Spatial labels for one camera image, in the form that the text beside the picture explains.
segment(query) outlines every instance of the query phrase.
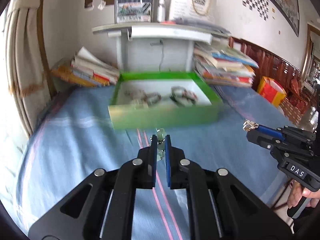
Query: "rope handle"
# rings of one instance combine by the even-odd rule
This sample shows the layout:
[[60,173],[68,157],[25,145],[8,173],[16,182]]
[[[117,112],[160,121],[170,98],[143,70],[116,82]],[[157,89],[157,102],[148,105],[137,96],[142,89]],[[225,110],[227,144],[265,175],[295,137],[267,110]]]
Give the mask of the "rope handle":
[[193,9],[195,10],[196,14],[198,14],[198,15],[200,15],[200,16],[207,16],[207,15],[208,15],[209,9],[210,9],[210,7],[211,7],[211,0],[208,0],[208,4],[209,4],[209,5],[208,5],[207,9],[204,11],[204,13],[199,13],[198,10],[197,10],[196,7],[195,7],[194,1],[191,0],[191,2],[192,2],[192,7],[193,7]]

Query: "black and white checkered pattern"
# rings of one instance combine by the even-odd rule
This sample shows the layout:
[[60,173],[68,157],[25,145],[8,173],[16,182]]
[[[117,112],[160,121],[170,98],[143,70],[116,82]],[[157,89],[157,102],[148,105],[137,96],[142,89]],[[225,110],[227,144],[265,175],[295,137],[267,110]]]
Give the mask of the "black and white checkered pattern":
[[250,10],[257,10],[265,21],[268,19],[269,2],[267,0],[242,0],[242,4]]

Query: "beige curtain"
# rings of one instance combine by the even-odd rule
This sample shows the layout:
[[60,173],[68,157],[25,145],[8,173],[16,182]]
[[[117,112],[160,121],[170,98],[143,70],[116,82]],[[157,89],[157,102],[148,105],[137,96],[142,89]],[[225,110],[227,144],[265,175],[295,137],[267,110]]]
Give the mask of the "beige curtain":
[[43,0],[11,0],[5,25],[9,92],[28,136],[55,93],[44,51],[42,5]]

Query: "silver pivot bolt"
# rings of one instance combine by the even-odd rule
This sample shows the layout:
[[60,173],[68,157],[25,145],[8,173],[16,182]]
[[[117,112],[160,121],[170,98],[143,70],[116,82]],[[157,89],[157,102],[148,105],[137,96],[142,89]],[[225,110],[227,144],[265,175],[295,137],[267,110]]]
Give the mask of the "silver pivot bolt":
[[188,159],[182,159],[182,160],[180,161],[180,164],[181,164],[182,166],[188,166],[188,165],[190,164],[190,161],[189,161]]
[[133,165],[135,165],[135,166],[139,166],[139,165],[141,165],[141,164],[143,163],[143,161],[142,161],[142,159],[137,158],[137,159],[134,159],[134,160],[132,161],[132,163],[133,163]]
[[94,174],[97,176],[97,177],[101,177],[103,174],[104,174],[104,169],[96,169],[94,171]]
[[218,169],[218,174],[220,176],[227,176],[228,175],[228,170],[224,169],[224,168],[221,168],[221,169]]

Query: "green box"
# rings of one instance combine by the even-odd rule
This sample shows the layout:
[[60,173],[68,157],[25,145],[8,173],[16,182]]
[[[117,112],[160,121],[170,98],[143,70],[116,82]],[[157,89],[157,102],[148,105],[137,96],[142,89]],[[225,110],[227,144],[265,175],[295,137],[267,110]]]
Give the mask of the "green box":
[[[211,104],[186,107],[153,106],[147,108],[117,105],[121,84],[136,80],[167,80],[167,82],[170,82],[170,80],[193,80]],[[222,105],[221,98],[196,73],[144,72],[123,73],[120,75],[108,109],[114,129],[146,129],[210,123],[217,120]]]

